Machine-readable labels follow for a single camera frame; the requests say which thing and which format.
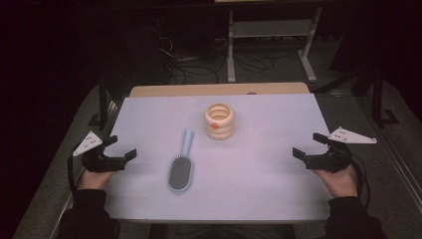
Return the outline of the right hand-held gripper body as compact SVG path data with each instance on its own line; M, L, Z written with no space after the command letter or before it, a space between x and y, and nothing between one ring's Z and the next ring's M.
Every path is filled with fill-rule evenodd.
M349 144L377 143L375 137L365 136L341 126L329 133L327 138L327 152L319 155L307 155L306 169L336 173L352 163L352 153L347 147Z

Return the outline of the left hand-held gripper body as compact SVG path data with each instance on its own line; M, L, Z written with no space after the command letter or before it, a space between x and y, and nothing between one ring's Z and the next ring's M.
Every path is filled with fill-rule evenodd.
M124 158L105 155L106 148L103 139L90 130L73 150L73 156L81 156L83 167L90 172L124 170L127 164Z

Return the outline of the light blue hairbrush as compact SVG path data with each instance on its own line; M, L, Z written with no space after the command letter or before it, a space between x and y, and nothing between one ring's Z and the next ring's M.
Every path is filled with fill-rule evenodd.
M193 131L188 129L184 133L181 153L173 158L168 173L168 186L173 191L186 190L191 181L193 164L189 157Z

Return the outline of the cream ribbed round holder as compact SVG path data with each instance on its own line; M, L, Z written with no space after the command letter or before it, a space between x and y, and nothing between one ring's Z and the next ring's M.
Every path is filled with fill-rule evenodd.
M234 111L229 105L212 104L204 112L205 132L215 140L227 139L234 132L234 118Z

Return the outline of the person's left hand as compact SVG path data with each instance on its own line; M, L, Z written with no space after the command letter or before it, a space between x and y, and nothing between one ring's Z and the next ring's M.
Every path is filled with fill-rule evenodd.
M113 175L114 171L90 172L86 170L83 173L81 189L103 190Z

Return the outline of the person's right hand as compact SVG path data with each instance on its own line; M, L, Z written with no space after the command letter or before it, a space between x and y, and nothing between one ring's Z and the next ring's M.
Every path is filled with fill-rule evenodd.
M314 174L322 180L328 192L334 198L356 197L358 195L356 172L352 165L336 173L314 170Z

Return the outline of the black metal stand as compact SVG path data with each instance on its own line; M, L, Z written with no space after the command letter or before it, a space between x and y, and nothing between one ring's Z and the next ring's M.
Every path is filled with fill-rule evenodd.
M106 74L110 70L116 70L117 68L131 71L131 67L118 58L102 42L91 44L89 50L90 59L97 73L100 94L100 112L97 117L94 117L94 124L99 126L99 130L103 130L108 122L108 106L112 102L112 97L109 96L107 91Z
M371 116L375 123L381 128L384 128L387 124L398 124L399 120L393 111L385 110L382 107L383 78L378 69L375 70L374 74Z

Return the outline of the white metal stand frame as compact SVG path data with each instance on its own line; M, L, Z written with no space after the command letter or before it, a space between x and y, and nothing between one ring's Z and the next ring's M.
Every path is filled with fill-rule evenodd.
M317 76L308 59L308 54L317 30L318 20L322 8L317 7L310 19L299 20L273 20L273 21L235 21L234 13L229 12L228 26L228 56L227 75L228 82L236 82L233 40L240 38L265 38L265 37L305 37L303 47L297 50L303 69L310 82L315 82Z

